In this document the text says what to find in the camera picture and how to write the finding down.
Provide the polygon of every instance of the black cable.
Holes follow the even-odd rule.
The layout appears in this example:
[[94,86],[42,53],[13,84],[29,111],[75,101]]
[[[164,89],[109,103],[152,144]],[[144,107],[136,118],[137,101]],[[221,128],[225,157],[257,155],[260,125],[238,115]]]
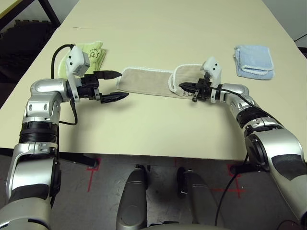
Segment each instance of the black cable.
[[[243,162],[242,165],[246,164],[247,160],[248,160],[248,154],[246,154],[246,157],[245,157],[244,162]],[[215,226],[217,226],[217,220],[218,220],[218,217],[219,217],[219,212],[220,212],[220,209],[221,209],[221,206],[222,206],[222,201],[223,201],[223,199],[224,199],[224,196],[225,196],[227,190],[229,189],[231,183],[235,180],[235,178],[236,178],[238,175],[239,175],[239,174],[236,173],[236,174],[230,179],[230,181],[228,182],[228,184],[227,184],[227,186],[226,186],[226,188],[225,188],[225,190],[224,190],[224,192],[223,192],[223,194],[222,194],[222,196],[221,196],[221,199],[220,199],[220,202],[219,202],[219,205],[218,205],[218,207],[217,207],[216,214],[215,214],[215,223],[214,223]]]
[[64,48],[69,47],[70,49],[72,49],[74,47],[73,44],[65,44],[62,45],[61,47],[59,47],[53,54],[52,56],[52,60],[51,60],[51,79],[54,79],[54,62],[56,60],[56,56],[57,54]]
[[232,93],[236,96],[238,96],[239,98],[241,98],[244,102],[246,102],[249,106],[263,112],[265,115],[275,119],[277,121],[278,124],[282,125],[275,117],[273,117],[271,114],[269,114],[268,112],[264,111],[263,109],[259,108],[258,106],[255,106],[254,104],[250,103],[248,100],[246,100],[241,94],[237,93],[237,92],[233,92],[231,90],[227,90],[227,89],[220,89],[220,88],[215,88],[215,87],[210,87],[210,89],[212,90],[219,90],[219,91],[225,91],[225,92],[229,92]]
[[281,226],[283,223],[285,223],[285,222],[291,222],[291,223],[293,223],[293,224],[295,224],[295,225],[299,226],[299,224],[298,224],[298,223],[296,223],[295,221],[290,220],[290,219],[286,219],[286,220],[282,221],[282,222],[281,222],[281,223],[278,225],[278,227],[277,227],[277,229],[276,229],[276,230],[279,230],[280,226]]
[[[56,59],[57,54],[64,48],[69,47],[70,49],[72,49],[74,47],[74,44],[65,44],[60,46],[53,54],[52,56],[52,60],[51,60],[51,79],[54,79],[54,62]],[[71,104],[71,109],[73,112],[73,116],[75,118],[75,122],[74,123],[70,123],[70,122],[66,122],[66,121],[59,121],[60,124],[65,124],[65,125],[70,125],[70,126],[75,126],[78,123],[78,116],[77,116],[77,111],[76,111],[76,105],[75,105],[75,100],[71,99],[70,101]]]
[[70,125],[70,126],[75,126],[76,124],[78,124],[78,116],[77,116],[77,111],[76,111],[76,103],[74,99],[71,99],[70,101],[71,104],[71,109],[73,112],[73,116],[75,117],[75,122],[74,123],[70,123],[70,122],[66,122],[66,121],[59,121],[60,124],[65,124],[65,125]]
[[305,34],[305,35],[299,37],[298,39],[294,40],[294,42],[297,42],[299,39],[301,39],[301,38],[303,38],[303,37],[305,37],[305,36],[307,36],[307,34]]

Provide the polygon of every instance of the folded blue towel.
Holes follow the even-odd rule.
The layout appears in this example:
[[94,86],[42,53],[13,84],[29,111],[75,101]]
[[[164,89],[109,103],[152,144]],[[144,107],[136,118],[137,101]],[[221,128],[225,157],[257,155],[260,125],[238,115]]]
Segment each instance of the folded blue towel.
[[269,48],[265,46],[236,46],[236,73],[240,77],[270,80],[274,65]]

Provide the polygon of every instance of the folded green cloth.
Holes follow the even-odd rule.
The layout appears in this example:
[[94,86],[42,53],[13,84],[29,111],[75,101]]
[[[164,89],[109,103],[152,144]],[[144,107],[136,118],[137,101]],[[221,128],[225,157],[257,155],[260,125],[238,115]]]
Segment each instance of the folded green cloth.
[[[88,54],[90,59],[90,67],[87,70],[86,74],[91,74],[94,71],[100,70],[102,61],[105,58],[106,50],[102,49],[102,42],[96,41],[94,43],[86,43],[86,44],[76,44],[77,47],[82,49],[83,52]],[[68,54],[62,59],[59,68],[58,68],[58,75],[59,78],[67,78],[66,75],[66,59],[68,58]]]

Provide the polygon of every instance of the table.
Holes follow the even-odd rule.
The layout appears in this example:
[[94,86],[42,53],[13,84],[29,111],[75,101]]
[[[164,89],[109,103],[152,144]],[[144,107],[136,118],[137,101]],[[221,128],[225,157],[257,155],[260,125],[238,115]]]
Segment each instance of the table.
[[[246,85],[257,103],[297,136],[307,159],[307,62],[260,0],[178,0],[176,5],[162,0],[106,0],[103,8],[88,7],[86,2],[98,4],[79,1],[0,110],[5,130],[0,147],[18,143],[30,85],[50,77],[56,48],[102,40],[107,55],[101,69],[108,70],[174,69],[215,56],[223,68],[222,83]],[[275,78],[238,77],[233,54],[239,44],[268,46]],[[63,56],[59,53],[57,62]],[[101,80],[100,92],[116,91],[116,81]],[[73,121],[69,104],[61,107],[61,120]],[[221,104],[131,93],[110,104],[84,99],[77,104],[77,113],[77,126],[60,125],[61,151],[229,160],[243,159],[246,153],[238,124]]]
[[[21,11],[23,11],[34,0],[1,0],[0,2],[0,30],[13,20]],[[54,13],[48,0],[38,0],[43,10],[47,14],[51,23],[59,27],[61,23]]]

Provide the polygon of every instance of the beige towel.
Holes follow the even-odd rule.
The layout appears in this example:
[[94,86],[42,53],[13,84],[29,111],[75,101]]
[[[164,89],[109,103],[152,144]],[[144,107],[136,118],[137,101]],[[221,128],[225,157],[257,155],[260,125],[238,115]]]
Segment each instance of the beige towel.
[[203,78],[204,72],[199,64],[178,66],[175,71],[128,67],[118,80],[117,89],[156,96],[191,99],[192,93],[183,91],[179,84],[184,82],[197,83]]

